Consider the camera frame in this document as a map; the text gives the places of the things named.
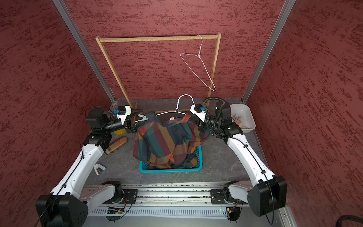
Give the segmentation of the mint green clothespin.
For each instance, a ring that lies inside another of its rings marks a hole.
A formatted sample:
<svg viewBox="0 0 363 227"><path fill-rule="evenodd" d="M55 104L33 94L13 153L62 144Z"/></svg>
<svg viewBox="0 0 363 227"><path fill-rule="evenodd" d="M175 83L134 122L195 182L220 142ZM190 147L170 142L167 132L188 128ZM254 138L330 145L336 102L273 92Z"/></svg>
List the mint green clothespin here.
<svg viewBox="0 0 363 227"><path fill-rule="evenodd" d="M143 121L147 121L148 120L148 118L147 118L147 116L145 116L145 115L142 115L142 114L138 114L137 116L136 116L136 118L135 118L135 123L138 123L138 122L143 122Z"/></svg>

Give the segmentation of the white wire hanger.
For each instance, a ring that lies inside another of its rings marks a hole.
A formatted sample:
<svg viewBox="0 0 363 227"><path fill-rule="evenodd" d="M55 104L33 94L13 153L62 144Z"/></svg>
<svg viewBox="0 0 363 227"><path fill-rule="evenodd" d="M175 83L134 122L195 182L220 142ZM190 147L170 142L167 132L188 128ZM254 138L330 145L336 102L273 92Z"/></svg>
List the white wire hanger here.
<svg viewBox="0 0 363 227"><path fill-rule="evenodd" d="M198 34L197 37L200 40L200 45L198 47L198 51L196 54L191 53L180 53L180 58L191 71L191 73L200 81L205 87L207 87L210 91L216 91L216 86L212 80L212 77L209 73L209 70L206 67L204 60L202 59L202 47L204 44L204 40L202 35ZM206 78L209 80L208 82L204 81L205 77L200 77L199 72L204 72Z"/></svg>
<svg viewBox="0 0 363 227"><path fill-rule="evenodd" d="M185 110L184 110L184 111L182 111L182 110L180 109L180 101L181 101L181 99L182 99L183 97L189 97L189 98L191 99L191 101L192 101L192 104L194 104L194 103L195 103L195 102L194 102L194 98L193 98L191 95L189 95L189 94L183 94L183 95L181 95L181 96L179 96L179 97L178 97L178 99L177 99L177 104L176 104L176 107L175 107L175 109L174 109L174 110L169 110L169 111L158 111L158 112L155 112L156 116L163 115L163 114L183 114L183 115L186 115Z"/></svg>

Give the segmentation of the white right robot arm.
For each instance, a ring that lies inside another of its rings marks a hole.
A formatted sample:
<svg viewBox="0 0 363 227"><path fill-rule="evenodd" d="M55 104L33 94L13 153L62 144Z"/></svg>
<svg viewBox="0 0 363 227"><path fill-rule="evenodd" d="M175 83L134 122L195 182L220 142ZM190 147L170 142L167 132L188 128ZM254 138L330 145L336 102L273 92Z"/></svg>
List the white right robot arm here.
<svg viewBox="0 0 363 227"><path fill-rule="evenodd" d="M237 121L252 119L251 111L244 104L229 104L222 98L209 97L202 104L193 104L190 111L199 118L201 126L222 139L234 152L250 179L229 184L225 198L243 201L258 217L274 213L285 207L287 182L276 176L253 150L245 131Z"/></svg>

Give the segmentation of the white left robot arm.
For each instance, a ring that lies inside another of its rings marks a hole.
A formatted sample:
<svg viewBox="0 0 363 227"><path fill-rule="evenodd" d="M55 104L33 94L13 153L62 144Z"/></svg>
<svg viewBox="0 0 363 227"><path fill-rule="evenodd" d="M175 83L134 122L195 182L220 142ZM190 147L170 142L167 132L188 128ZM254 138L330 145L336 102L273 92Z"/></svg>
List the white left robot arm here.
<svg viewBox="0 0 363 227"><path fill-rule="evenodd" d="M116 110L94 107L86 111L86 120L91 128L80 146L80 153L63 179L47 195L36 202L38 224L43 227L81 227L88 214L106 201L120 206L125 213L127 205L136 201L137 190L124 191L120 182L108 181L100 186L85 188L90 173L98 160L106 153L112 133L121 129L136 132L141 124L133 123L132 117L142 110L120 106Z"/></svg>

